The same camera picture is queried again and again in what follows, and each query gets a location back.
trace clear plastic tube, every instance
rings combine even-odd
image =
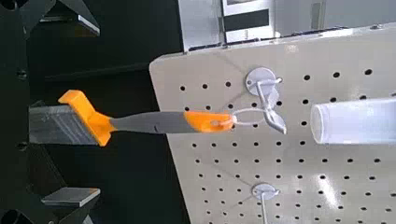
[[[311,130],[319,144],[394,144],[396,98],[314,105]]]

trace hanging hole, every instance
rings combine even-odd
[[[364,75],[366,76],[370,76],[373,73],[373,70],[371,69],[367,69],[366,71],[364,71]]]

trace white pegboard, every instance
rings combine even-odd
[[[168,135],[191,223],[262,223],[250,194],[260,182],[280,189],[267,202],[269,223],[395,223],[396,147],[320,146],[309,127],[312,104],[390,97],[395,59],[396,25],[386,24],[154,61],[150,73],[162,111],[260,106],[245,88],[246,75],[267,67],[283,78],[276,111],[287,135],[265,123]]]

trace pegboard hook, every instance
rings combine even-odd
[[[276,84],[280,82],[282,82],[282,78],[276,78],[271,70],[260,67],[247,75],[246,85],[251,94],[260,97],[267,124],[280,133],[286,134],[285,121],[274,111],[275,103],[279,99]]]
[[[275,189],[272,185],[266,183],[260,183],[253,187],[251,193],[254,197],[262,201],[262,222],[267,224],[267,213],[265,210],[265,201],[273,199],[280,192],[279,189]]]

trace plastic cylinder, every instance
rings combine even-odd
[[[394,144],[396,98],[313,105],[311,131],[319,144]]]

